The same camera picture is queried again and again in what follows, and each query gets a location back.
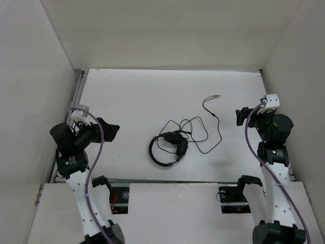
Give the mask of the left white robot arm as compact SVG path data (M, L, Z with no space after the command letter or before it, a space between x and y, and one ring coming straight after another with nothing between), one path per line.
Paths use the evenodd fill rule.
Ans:
M120 129L98 118L98 124L77 122L78 131L66 123L55 125L50 135L57 144L55 160L59 174L71 188L82 223L83 243L124 243L119 224L113 222L110 200L114 190L105 176L89 177L85 149L91 143L111 142Z

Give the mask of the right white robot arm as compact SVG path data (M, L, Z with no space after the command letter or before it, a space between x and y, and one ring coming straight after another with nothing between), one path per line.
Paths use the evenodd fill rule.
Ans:
M260 112L263 105L236 110L236 124L255 128L261 142L252 154L259 161L264 179L242 175L235 187L235 194L247 200L255 227L253 243L310 243L307 225L288 193L289 157L285 146L294 124L274 109Z

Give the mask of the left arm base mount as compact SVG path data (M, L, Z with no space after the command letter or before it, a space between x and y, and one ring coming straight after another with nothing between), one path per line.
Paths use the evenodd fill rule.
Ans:
M128 214L129 187L113 187L110 192L110 208L113 215Z

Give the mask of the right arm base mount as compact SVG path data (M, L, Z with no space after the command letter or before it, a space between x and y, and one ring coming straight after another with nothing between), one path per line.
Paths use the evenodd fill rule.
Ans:
M223 214L250 214L246 198L239 193L236 185L219 185L216 200Z

